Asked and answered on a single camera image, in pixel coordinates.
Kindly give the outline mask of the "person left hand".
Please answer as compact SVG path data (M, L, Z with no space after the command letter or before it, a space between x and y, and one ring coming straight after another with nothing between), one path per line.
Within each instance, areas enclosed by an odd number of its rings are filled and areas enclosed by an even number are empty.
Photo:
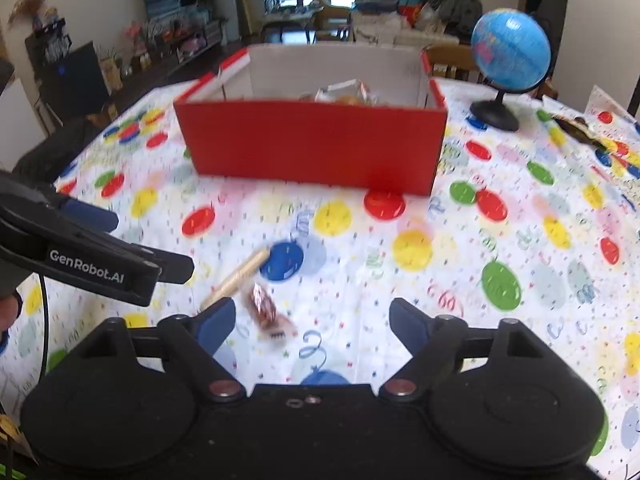
M17 293L0 299L0 332L6 332L20 316L22 310L22 298Z

